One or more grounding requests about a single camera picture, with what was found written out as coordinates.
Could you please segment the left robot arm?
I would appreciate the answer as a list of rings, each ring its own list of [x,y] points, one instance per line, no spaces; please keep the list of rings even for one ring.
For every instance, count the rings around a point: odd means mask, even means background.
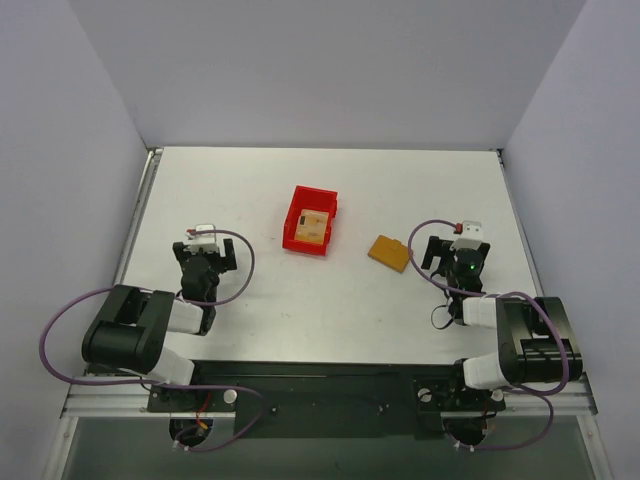
[[[193,378],[195,364],[165,345],[166,335],[206,335],[216,317],[220,276],[237,268],[233,241],[192,237],[172,246],[182,273],[181,293],[119,284],[110,291],[86,332],[81,354],[92,364],[124,369],[172,385],[170,399],[181,410],[200,408],[204,384]]]

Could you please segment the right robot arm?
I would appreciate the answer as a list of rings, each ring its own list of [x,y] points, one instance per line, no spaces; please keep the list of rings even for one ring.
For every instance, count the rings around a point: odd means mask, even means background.
[[[584,365],[562,301],[557,297],[536,297],[532,301],[516,296],[486,295],[481,273],[490,245],[456,247],[451,240],[429,238],[421,264],[423,270],[438,265],[430,274],[446,281],[444,290],[453,324],[491,329],[496,333],[494,353],[462,361],[463,374],[447,383],[449,402],[468,409],[483,390],[523,384],[553,383],[581,378]]]

